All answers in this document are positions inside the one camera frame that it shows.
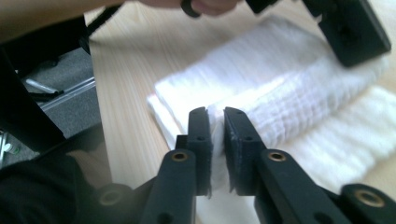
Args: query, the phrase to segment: white towel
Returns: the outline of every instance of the white towel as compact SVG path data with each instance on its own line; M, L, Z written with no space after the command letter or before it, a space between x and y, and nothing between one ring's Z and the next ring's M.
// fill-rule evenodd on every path
M245 111L265 145L287 150L317 184L336 192L396 148L396 97L375 87L353 100L387 66L379 58L345 69L327 43L270 17L158 82L148 104L170 148L186 133L189 112L207 106L217 127L214 191L211 200L198 200L198 215L204 223L255 223L251 198L228 192L222 109Z

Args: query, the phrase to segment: floor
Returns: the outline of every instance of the floor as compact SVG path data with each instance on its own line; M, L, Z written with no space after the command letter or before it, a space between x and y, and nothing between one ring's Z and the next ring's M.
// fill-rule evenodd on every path
M50 103L40 104L49 118L64 132L66 138L79 133L99 122L100 112L94 85L91 56L83 49L75 49L62 55L59 62L40 64L23 83L29 92L43 92L26 84L30 78L58 91L67 91L66 97L58 97ZM89 79L89 84L78 85ZM19 149L17 154L4 153L2 167L18 161L26 161L38 154L30 150L12 136L8 136L8 143Z

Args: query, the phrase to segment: black device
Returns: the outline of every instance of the black device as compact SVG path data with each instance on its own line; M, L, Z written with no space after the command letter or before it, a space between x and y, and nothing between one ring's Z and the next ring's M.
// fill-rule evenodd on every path
M302 1L318 21L320 30L343 66L363 63L390 51L387 34L367 0ZM276 2L277 0L247 0L256 14ZM199 17L191 8L191 0L184 0L181 7L186 14Z
M248 116L224 109L224 148L230 186L255 196L261 223L385 224L396 220L396 202L378 189L347 185L340 195L317 186L291 155L266 148ZM97 190L75 223L187 224L195 220L195 197L210 196L212 143L204 107L189 116L157 176L137 189L111 184Z

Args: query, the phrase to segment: table surface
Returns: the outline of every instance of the table surface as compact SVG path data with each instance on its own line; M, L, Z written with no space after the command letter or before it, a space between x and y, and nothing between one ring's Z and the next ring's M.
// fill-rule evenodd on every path
M396 43L396 1L372 6L392 43ZM93 13L87 14L87 21ZM250 29L269 14L286 17L322 36L301 1L279 1L261 15L245 3L219 18L188 18L181 10L125 4L92 36L91 51L107 154L114 182L136 188L154 177L168 151L147 96L154 83L198 61L210 50ZM395 53L379 84L396 92ZM380 162L363 180L396 199L396 155Z

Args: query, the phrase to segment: white fabric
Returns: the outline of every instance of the white fabric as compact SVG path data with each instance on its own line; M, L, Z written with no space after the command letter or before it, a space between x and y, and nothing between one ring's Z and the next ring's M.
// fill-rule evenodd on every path
M214 190L198 200L198 215L204 223L256 223L251 198L228 192L222 109L245 111L265 145L287 150L317 184L338 191L396 148L396 97L372 87L353 100L387 66L379 58L346 69L327 43L271 17L158 82L148 104L170 148L186 133L189 112L208 108Z

